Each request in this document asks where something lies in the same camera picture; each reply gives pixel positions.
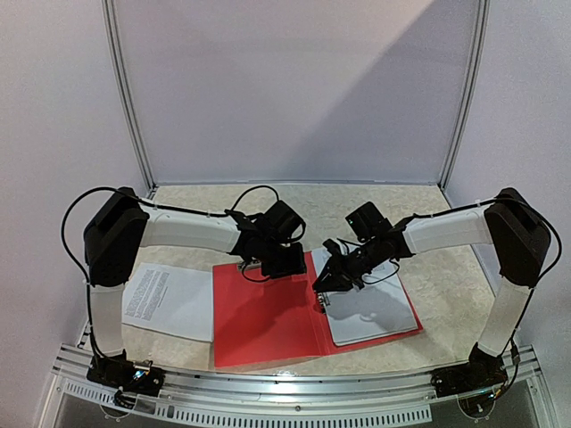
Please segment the chrome spine lever clip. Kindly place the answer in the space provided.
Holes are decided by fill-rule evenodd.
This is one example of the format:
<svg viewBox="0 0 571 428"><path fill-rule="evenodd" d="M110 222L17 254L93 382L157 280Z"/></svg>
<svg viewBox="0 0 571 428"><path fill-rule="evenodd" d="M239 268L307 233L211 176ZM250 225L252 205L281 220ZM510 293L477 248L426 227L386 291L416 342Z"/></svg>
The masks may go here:
<svg viewBox="0 0 571 428"><path fill-rule="evenodd" d="M315 294L316 310L321 314L327 313L327 307L330 305L329 298L326 293L318 292Z"/></svg>

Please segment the red file folder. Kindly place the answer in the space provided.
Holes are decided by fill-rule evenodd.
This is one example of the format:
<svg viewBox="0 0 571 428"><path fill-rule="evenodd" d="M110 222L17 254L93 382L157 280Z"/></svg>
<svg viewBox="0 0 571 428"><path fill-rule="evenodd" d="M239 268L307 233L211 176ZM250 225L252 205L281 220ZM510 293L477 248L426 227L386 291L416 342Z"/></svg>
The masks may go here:
<svg viewBox="0 0 571 428"><path fill-rule="evenodd" d="M312 284L329 259L318 248L305 255L307 272L264 282L259 269L245 278L235 264L213 268L213 346L217 368L328 357L418 333L402 333L345 347L333 344L326 314L316 310Z"/></svg>

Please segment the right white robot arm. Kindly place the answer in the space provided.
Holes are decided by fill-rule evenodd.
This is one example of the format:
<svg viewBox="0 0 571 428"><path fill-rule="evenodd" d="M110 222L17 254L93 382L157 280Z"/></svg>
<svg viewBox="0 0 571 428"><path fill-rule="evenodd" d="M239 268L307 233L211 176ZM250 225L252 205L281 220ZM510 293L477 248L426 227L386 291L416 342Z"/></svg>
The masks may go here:
<svg viewBox="0 0 571 428"><path fill-rule="evenodd" d="M492 199L434 214L413 214L392 224L373 202L346 218L359 244L346 252L332 240L324 246L330 254L317 280L316 294L363 288L364 276L388 260L398 261L420 253L488 244L496 254L501 286L484 330L461 370L461 381L479 389L494 377L499 357L517 330L532 292L545 272L551 244L547 220L514 188Z"/></svg>

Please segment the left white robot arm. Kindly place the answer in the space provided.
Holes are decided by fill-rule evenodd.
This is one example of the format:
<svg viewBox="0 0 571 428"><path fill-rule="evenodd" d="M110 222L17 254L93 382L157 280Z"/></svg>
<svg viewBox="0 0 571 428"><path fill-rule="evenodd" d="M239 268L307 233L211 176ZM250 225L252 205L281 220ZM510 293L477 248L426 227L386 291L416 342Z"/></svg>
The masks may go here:
<svg viewBox="0 0 571 428"><path fill-rule="evenodd" d="M112 196L87 224L84 257L89 287L88 318L99 374L114 387L132 380L124 361L122 294L140 249L168 246L226 253L250 264L257 261L268 279L302 275L304 220L283 200L266 211L246 215L190 210L143 200L128 187Z"/></svg>

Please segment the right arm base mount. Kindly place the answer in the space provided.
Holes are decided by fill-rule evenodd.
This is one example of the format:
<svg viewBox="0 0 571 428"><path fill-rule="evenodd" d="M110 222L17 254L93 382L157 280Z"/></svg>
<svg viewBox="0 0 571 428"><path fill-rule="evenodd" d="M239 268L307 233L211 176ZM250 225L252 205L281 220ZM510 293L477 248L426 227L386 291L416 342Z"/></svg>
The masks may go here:
<svg viewBox="0 0 571 428"><path fill-rule="evenodd" d="M438 398L482 390L508 380L501 356L491 356L475 346L468 361L435 369L430 383Z"/></svg>

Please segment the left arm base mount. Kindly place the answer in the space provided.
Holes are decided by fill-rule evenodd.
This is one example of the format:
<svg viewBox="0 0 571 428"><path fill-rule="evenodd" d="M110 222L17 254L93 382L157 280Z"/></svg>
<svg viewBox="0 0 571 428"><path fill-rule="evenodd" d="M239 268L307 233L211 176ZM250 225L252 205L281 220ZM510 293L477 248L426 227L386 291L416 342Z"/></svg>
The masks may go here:
<svg viewBox="0 0 571 428"><path fill-rule="evenodd" d="M130 392L157 397L164 384L166 371L151 361L133 362L123 352L115 357L93 356L87 371L92 383Z"/></svg>

